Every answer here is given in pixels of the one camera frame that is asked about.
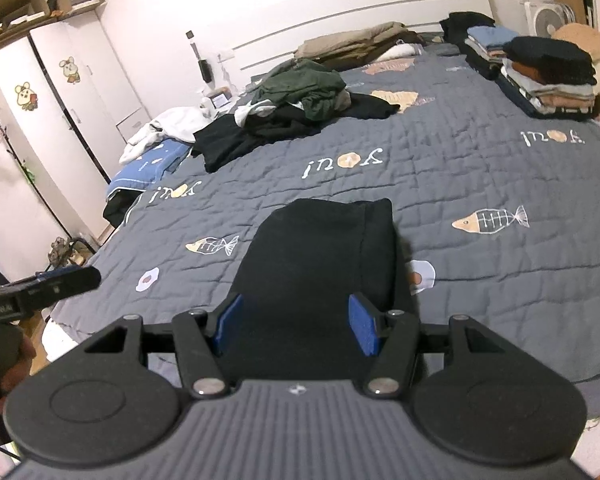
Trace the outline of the white headboard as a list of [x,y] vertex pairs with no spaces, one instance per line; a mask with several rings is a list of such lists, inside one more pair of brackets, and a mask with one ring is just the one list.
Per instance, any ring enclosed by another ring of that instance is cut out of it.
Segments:
[[235,26],[230,64],[251,77],[290,58],[318,36],[400,22],[414,32],[434,32],[456,11],[492,15],[490,0],[283,0],[258,3]]

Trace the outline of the white box fan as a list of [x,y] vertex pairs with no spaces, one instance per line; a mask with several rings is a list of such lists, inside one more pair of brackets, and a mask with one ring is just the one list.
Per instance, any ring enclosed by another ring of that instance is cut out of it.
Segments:
[[527,1],[524,12],[530,36],[552,38],[562,26],[576,21],[576,14],[565,3]]

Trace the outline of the dark green garment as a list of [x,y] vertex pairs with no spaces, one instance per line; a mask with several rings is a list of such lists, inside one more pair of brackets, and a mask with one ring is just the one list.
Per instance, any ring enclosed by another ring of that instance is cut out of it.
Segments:
[[306,118],[321,122],[343,112],[352,104],[347,84],[336,70],[300,58],[270,70],[253,90],[252,102],[275,106],[301,105]]

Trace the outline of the folded clothes stack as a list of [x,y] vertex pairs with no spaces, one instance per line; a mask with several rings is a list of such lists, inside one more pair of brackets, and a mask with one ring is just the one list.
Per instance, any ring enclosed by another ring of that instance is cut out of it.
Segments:
[[498,78],[506,58],[504,46],[519,36],[493,18],[472,11],[452,12],[440,26],[444,41],[458,47],[468,65],[487,80]]
[[498,88],[533,118],[587,120],[595,108],[591,55],[572,42],[518,36],[503,46]]

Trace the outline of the beige folded garment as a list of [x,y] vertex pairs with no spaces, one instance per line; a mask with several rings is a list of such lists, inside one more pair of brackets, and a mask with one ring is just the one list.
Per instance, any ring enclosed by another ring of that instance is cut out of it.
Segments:
[[570,23],[554,32],[552,38],[576,44],[590,55],[597,81],[594,86],[594,94],[600,96],[600,32],[588,25]]

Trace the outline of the near folded clothes stack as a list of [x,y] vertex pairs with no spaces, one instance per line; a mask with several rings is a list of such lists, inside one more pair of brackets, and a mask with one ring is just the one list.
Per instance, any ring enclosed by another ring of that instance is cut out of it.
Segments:
[[518,36],[503,46],[498,88],[533,118],[587,120],[595,108],[591,55],[572,42]]

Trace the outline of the white pillow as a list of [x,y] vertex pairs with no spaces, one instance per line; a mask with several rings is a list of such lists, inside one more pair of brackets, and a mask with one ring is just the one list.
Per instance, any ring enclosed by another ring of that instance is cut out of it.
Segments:
[[398,58],[414,58],[425,52],[421,44],[396,44],[389,50],[379,55],[376,62],[387,62],[397,60]]

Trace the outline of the folded brown blanket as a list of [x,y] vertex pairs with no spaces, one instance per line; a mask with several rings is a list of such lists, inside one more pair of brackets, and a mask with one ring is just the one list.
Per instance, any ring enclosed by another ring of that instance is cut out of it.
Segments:
[[334,32],[306,40],[294,51],[295,60],[310,60],[329,70],[342,72],[366,65],[397,44],[424,44],[417,32],[400,22]]

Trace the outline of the black sweatshirt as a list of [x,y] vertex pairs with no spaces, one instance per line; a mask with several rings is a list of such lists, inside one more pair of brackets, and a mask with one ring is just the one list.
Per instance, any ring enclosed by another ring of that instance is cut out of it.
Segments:
[[362,380],[373,360],[349,324],[349,298],[413,313],[392,203],[295,200],[259,226],[232,284],[242,296],[219,362],[231,382]]

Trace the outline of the large cardboard box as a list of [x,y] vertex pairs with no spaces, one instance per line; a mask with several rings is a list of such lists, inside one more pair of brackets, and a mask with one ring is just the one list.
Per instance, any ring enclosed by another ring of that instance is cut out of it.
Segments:
[[46,0],[0,0],[0,39],[50,17]]

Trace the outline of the blue pillow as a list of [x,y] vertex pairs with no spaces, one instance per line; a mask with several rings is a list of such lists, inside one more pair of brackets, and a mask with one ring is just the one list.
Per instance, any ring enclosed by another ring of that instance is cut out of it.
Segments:
[[190,144],[164,139],[122,167],[109,183],[106,200],[117,192],[143,192],[167,174],[173,174],[191,149]]

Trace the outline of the white wardrobe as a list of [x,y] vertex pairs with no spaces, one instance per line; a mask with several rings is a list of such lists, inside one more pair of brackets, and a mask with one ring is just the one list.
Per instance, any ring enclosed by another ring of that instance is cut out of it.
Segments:
[[148,114],[95,12],[0,49],[0,121],[63,228],[100,237],[106,189]]

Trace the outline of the black clothes pile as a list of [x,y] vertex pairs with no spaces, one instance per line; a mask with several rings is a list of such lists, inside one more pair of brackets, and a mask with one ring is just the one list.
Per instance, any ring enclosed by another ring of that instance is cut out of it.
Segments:
[[212,174],[260,146],[315,136],[340,118],[387,119],[399,110],[398,104],[377,96],[352,93],[348,108],[322,120],[309,119],[303,110],[290,104],[266,117],[248,116],[242,126],[236,124],[233,114],[225,114],[195,133],[192,155],[201,155],[204,169]]

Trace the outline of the far folded clothes stack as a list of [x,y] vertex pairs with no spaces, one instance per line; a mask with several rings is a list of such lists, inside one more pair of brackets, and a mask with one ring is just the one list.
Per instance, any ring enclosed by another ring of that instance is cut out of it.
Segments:
[[444,41],[458,47],[468,65],[487,80],[498,78],[506,58],[504,46],[519,36],[493,18],[472,11],[452,12],[440,26]]

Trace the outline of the white garment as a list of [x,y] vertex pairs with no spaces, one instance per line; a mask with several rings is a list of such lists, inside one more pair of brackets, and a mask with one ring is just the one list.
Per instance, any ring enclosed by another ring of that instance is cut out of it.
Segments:
[[166,139],[194,144],[196,133],[212,123],[200,107],[172,107],[146,122],[126,141],[119,164],[124,166]]

